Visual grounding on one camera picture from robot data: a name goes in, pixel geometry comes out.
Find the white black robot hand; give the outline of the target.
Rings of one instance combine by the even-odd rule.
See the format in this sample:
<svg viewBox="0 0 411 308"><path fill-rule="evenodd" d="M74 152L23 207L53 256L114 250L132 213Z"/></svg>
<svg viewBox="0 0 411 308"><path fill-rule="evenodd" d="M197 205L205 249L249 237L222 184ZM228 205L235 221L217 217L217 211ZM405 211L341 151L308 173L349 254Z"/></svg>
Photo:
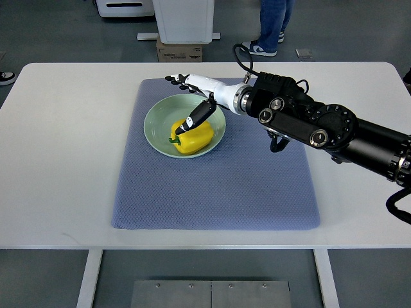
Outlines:
<svg viewBox="0 0 411 308"><path fill-rule="evenodd" d="M190 92L198 92L207 97L207 99L201 102L175 130L177 135L186 133L200 126L216 111L218 105L229 109L235 114L245 114L245 107L241 104L244 95L251 89L250 85L247 83L226 85L222 81L196 74L175 74L166 76L165 80L173 85L179 85L183 90L188 89Z"/></svg>

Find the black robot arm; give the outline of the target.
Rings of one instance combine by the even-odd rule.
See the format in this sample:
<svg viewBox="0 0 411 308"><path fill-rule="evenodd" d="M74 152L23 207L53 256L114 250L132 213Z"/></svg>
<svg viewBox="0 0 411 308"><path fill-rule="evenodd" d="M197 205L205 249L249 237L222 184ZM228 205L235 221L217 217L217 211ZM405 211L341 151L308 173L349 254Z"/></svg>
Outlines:
<svg viewBox="0 0 411 308"><path fill-rule="evenodd" d="M295 140L324 150L337 164L352 162L386 177L401 186L387 199L387 210L410 223L410 213L396 205L410 195L410 136L359 119L342 105L314 101L309 88L291 77L257 73L252 65L237 63L246 72L244 82L252 75L257 78L240 95L240 109L267 130L271 152Z"/></svg>

